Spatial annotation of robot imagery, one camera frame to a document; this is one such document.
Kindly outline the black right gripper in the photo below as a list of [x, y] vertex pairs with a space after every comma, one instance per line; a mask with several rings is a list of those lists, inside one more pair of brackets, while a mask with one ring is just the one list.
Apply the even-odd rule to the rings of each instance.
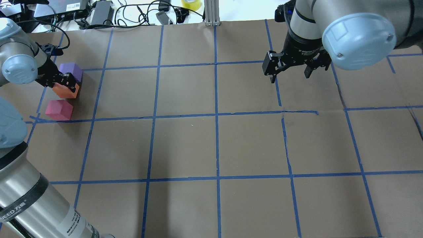
[[329, 69], [332, 59], [322, 48], [321, 39], [304, 39], [293, 32], [288, 32], [281, 52], [269, 50], [263, 60], [262, 69], [270, 82], [276, 82], [276, 76], [290, 67], [306, 65], [304, 75], [309, 79], [319, 67]]

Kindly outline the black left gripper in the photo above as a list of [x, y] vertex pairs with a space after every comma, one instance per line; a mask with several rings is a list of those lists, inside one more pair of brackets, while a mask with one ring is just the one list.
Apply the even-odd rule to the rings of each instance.
[[52, 44], [36, 44], [39, 47], [37, 56], [44, 53], [47, 59], [38, 67], [38, 76], [36, 82], [43, 87], [53, 88], [55, 83], [66, 86], [71, 91], [75, 91], [75, 85], [78, 84], [71, 73], [62, 73], [57, 65], [51, 60], [51, 56], [62, 56], [63, 49]]

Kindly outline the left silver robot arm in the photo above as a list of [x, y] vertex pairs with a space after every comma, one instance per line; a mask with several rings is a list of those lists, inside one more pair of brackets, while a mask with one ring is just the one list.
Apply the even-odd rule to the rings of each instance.
[[[62, 47], [40, 45], [9, 18], [1, 18], [1, 86], [36, 81], [76, 96], [82, 71], [59, 71], [51, 56]], [[1, 98], [1, 223], [21, 238], [111, 238], [100, 234], [28, 160], [27, 125], [15, 107]]]

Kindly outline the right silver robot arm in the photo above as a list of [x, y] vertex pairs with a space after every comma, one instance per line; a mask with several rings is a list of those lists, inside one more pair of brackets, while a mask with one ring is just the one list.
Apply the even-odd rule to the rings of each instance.
[[309, 78], [333, 63], [344, 70], [372, 66], [395, 49], [422, 48], [421, 0], [290, 0], [275, 10], [288, 27], [281, 52], [270, 50], [263, 73], [274, 83], [290, 67]]

